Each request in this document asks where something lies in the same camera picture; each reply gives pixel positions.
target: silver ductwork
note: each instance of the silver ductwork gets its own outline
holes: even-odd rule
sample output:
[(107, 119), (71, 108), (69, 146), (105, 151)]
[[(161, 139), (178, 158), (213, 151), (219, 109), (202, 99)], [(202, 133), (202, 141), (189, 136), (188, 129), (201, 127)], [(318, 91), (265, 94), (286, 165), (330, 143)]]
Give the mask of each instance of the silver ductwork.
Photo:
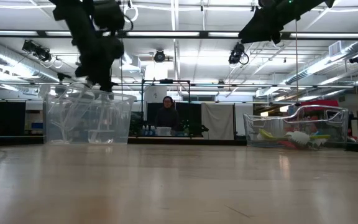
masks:
[(58, 82), (57, 72), (49, 68), (45, 68), (43, 65), (34, 62), (28, 58), (24, 58), (23, 55), (20, 55), (6, 47), (0, 45), (0, 64), (7, 66), (17, 66), (18, 64), (22, 65), (33, 75), (37, 75), (38, 80), (44, 82)]
[[(292, 83), (296, 82), (297, 80), (300, 80), (302, 78), (308, 77), (312, 74), (315, 74), (319, 71), (324, 70), (325, 68), (328, 68), (332, 65), (334, 65), (336, 62), (340, 60), (348, 60), (350, 58), (354, 58), (358, 56), (358, 41), (357, 42), (350, 42), (347, 44), (347, 47), (341, 47), (339, 49), (339, 52), (335, 54), (335, 56), (332, 55), (332, 52), (326, 53), (311, 62), (307, 63), (300, 72), (292, 72), (289, 74), (289, 78), (286, 78), (280, 82), (280, 85), (291, 85)], [(258, 96), (265, 96), (270, 95), (273, 92), (279, 90), (279, 87), (270, 87), (265, 88), (262, 90), (257, 91), (257, 97)]]

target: ceiling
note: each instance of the ceiling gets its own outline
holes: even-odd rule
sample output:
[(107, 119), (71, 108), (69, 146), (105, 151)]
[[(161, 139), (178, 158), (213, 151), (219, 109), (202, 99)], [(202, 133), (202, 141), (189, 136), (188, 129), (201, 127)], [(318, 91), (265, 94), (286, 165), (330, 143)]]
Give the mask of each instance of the ceiling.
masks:
[[(196, 9), (200, 8), (200, 0), (179, 0), (180, 11), (176, 30), (239, 31), (253, 16), (253, 12), (249, 10), (252, 2), (253, 0), (203, 0), (204, 6), (210, 10), (201, 12)], [(170, 1), (132, 0), (132, 3), (134, 6), (138, 6), (139, 10), (139, 16), (134, 21), (134, 30), (172, 30)], [(0, 5), (47, 6), (50, 3), (45, 0), (14, 0), (0, 1)], [(54, 21), (52, 10), (53, 8), (0, 8), (0, 29), (68, 30), (64, 22)], [(134, 11), (128, 10), (127, 15), (133, 17)], [(297, 25), (294, 21), (287, 24), (284, 31), (294, 32), (296, 26), (299, 32), (358, 32), (358, 0), (337, 0), (337, 4), (331, 10), (326, 9), (326, 5), (322, 4), (304, 14)], [(70, 39), (33, 38), (32, 40), (49, 48), (51, 53), (65, 62), (62, 68), (51, 67), (51, 69), (56, 72), (73, 74), (76, 68), (75, 62), (78, 60), (77, 55), (67, 56), (67, 54), (75, 54), (78, 51), (71, 45)], [(0, 37), (1, 45), (22, 55), (25, 55), (21, 50), (24, 41), (25, 39), (18, 37)], [(296, 70), (296, 53), (298, 53), (298, 66), (302, 67), (310, 60), (325, 54), (328, 51), (328, 46), (335, 43), (333, 40), (299, 40), (297, 43), (286, 40), (277, 46), (271, 42), (247, 44), (249, 64), (233, 69), (227, 60), (236, 40), (180, 39), (177, 41), (182, 80), (217, 82), (219, 79), (223, 79), (226, 83), (270, 84), (274, 84)], [(154, 53), (157, 49), (164, 50), (171, 58), (174, 57), (172, 39), (124, 39), (124, 46), (128, 54), (139, 56), (143, 64), (151, 63), (150, 53)], [(331, 70), (324, 75), (330, 77), (337, 72), (338, 70)], [(115, 70), (113, 75), (120, 77), (121, 72)], [(124, 76), (132, 76), (138, 81), (141, 79), (139, 74), (128, 73)], [(175, 78), (173, 70), (168, 72), (168, 77)]]

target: woman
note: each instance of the woman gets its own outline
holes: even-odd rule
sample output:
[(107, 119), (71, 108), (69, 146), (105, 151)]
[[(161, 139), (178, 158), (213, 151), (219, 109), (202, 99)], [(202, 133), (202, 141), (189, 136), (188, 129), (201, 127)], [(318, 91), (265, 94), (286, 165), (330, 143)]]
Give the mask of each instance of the woman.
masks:
[(166, 96), (162, 102), (164, 107), (158, 110), (154, 125), (156, 127), (170, 127), (176, 131), (180, 122), (179, 114), (173, 107), (173, 99), (171, 96)]

